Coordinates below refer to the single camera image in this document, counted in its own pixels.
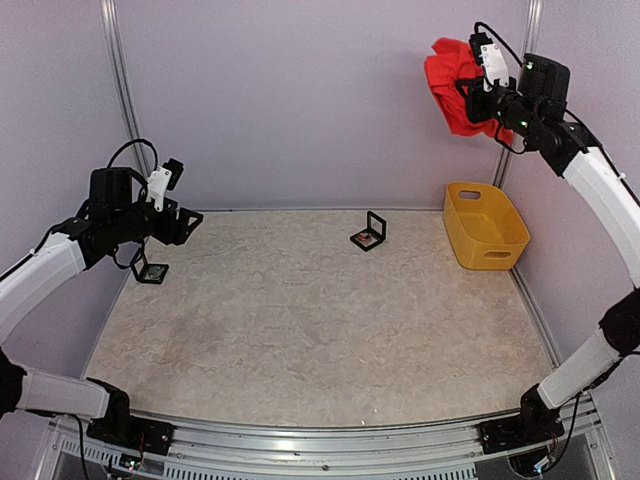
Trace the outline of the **red t-shirt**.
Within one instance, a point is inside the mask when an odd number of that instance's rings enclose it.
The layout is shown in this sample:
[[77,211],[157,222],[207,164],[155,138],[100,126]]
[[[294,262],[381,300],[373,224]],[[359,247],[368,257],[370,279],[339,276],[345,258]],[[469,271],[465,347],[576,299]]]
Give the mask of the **red t-shirt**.
[[466,96],[472,83],[481,78],[481,94],[486,93],[487,85],[484,68],[476,63],[472,47],[461,40],[442,37],[432,45],[432,50],[434,54],[424,62],[427,84],[451,133],[465,137],[498,134],[500,141],[511,144],[514,132],[500,127],[497,120],[473,123],[467,117]]

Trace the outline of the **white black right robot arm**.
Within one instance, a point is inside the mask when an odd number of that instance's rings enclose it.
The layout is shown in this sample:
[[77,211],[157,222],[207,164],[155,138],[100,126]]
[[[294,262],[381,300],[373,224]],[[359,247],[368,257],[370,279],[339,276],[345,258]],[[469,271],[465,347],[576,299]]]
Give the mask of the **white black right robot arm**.
[[[639,283],[639,202],[592,132],[567,109],[569,69],[527,54],[513,78],[496,45],[474,55],[483,73],[459,86],[469,121],[497,121],[519,135],[554,173],[588,204],[622,257],[633,285]],[[604,382],[639,346],[639,291],[610,307],[598,328],[566,361],[520,399],[519,412],[478,427],[486,454],[560,437],[560,409]]]

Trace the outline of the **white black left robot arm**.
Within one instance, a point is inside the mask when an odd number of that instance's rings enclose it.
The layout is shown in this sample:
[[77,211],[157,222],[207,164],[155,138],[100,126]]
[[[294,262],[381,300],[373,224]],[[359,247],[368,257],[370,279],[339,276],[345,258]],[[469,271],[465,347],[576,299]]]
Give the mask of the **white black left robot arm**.
[[[1,276],[1,338],[68,280],[147,238],[184,244],[202,214],[167,198],[184,170],[171,159],[142,177],[128,167],[96,169],[88,199],[76,216],[53,226],[41,243]],[[132,415],[129,395],[104,381],[50,374],[1,358],[1,412],[88,419],[87,435],[141,453],[167,455],[175,428]]]

